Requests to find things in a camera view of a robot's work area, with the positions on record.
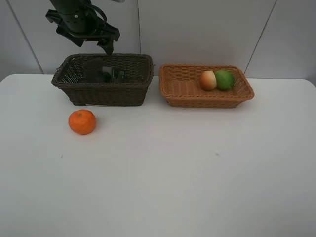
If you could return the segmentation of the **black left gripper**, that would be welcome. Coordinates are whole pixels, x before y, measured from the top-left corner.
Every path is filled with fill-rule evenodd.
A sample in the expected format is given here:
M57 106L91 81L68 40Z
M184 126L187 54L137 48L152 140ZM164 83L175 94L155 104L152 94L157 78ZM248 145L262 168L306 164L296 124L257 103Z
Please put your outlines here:
M106 14L92 4L55 4L46 13L56 23L56 33L81 47L86 41L95 41L107 55L112 55L114 42L120 37L119 29L110 25Z

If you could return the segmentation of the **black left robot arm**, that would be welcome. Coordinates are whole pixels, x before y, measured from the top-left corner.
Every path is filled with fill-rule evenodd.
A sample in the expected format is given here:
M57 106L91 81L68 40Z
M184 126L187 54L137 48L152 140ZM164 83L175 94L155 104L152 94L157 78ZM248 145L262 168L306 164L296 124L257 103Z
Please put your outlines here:
M107 55L112 55L114 42L120 37L119 29L107 22L106 14L89 0L52 0L54 10L46 13L51 23L56 23L56 33L78 47L93 41Z

